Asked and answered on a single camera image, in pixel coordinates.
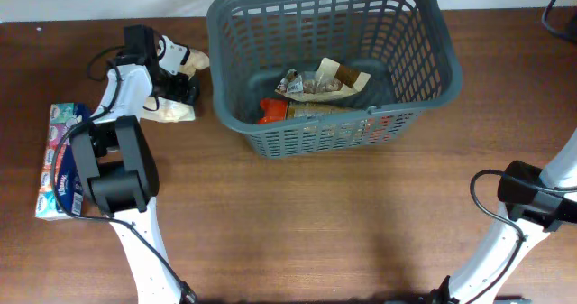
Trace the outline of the grey plastic shopping basket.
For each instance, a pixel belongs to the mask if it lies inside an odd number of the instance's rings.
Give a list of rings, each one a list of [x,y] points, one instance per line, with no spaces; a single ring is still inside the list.
[[[437,0],[215,0],[206,20],[215,112],[266,158],[391,141],[462,89]],[[323,59],[367,73],[367,86],[334,115],[264,124],[261,101]]]

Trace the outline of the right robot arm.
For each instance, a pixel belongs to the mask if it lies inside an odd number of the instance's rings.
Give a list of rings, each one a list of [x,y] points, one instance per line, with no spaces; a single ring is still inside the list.
[[[476,193],[478,180],[485,176],[499,178],[496,212],[483,206]],[[498,293],[533,248],[560,226],[576,223],[576,135],[544,168],[513,161],[505,170],[477,172],[470,181],[470,195],[492,225],[472,258],[446,276],[425,302],[526,303],[526,299],[499,299]]]

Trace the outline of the clear brown snack bag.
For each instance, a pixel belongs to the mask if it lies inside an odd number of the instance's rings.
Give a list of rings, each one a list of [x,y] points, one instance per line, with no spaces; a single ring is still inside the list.
[[[321,103],[356,95],[370,79],[369,73],[323,58],[314,71],[289,69],[275,92],[298,102]]]

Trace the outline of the orange pasta packet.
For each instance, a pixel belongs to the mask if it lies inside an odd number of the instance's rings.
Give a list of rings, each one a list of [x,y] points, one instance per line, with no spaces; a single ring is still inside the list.
[[[273,98],[264,98],[260,102],[263,116],[259,124],[274,124],[293,119],[334,119],[337,115],[349,113],[349,108],[315,103],[299,103]],[[270,152],[295,152],[301,148],[310,152],[317,148],[353,147],[362,144],[383,143],[391,140],[398,132],[403,120],[395,116],[365,118],[356,121],[344,121],[340,124],[308,124],[301,128],[277,128],[265,133],[250,136],[252,142],[261,148],[268,147]]]

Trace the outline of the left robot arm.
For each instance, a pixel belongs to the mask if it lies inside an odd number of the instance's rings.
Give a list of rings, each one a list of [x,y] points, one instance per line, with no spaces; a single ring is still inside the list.
[[[146,25],[124,28],[107,65],[106,89],[67,137],[85,198],[98,222],[116,232],[140,303],[195,303],[196,293],[169,264],[157,218],[159,173],[140,126],[147,99],[166,91],[190,51]]]

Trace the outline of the beige paper bag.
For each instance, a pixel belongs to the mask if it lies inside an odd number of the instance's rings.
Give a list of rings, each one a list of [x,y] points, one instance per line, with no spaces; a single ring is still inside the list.
[[[186,74],[192,78],[199,70],[209,67],[209,58],[202,51],[190,48],[189,51],[190,55],[188,60],[179,68],[178,73]],[[160,67],[159,61],[156,68],[153,69],[152,67],[149,67],[149,72],[152,85],[153,80],[159,78],[161,75],[170,75]],[[139,113],[139,117],[141,119],[147,119],[159,123],[176,123],[194,121],[196,119],[193,106],[181,104],[162,97],[153,97],[151,94],[147,97],[142,111]]]

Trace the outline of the blue tissue multipack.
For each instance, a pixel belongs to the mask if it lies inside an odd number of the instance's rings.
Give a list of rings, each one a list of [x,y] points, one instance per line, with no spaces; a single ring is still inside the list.
[[[77,123],[85,121],[90,110],[80,103],[52,104],[49,112],[47,144],[44,153],[39,195],[35,205],[35,217],[47,221],[67,219],[55,201],[50,184],[50,170],[55,167],[55,184],[60,202],[68,211],[79,215],[83,203],[83,191],[74,157],[66,141],[56,156],[56,148],[64,133]]]

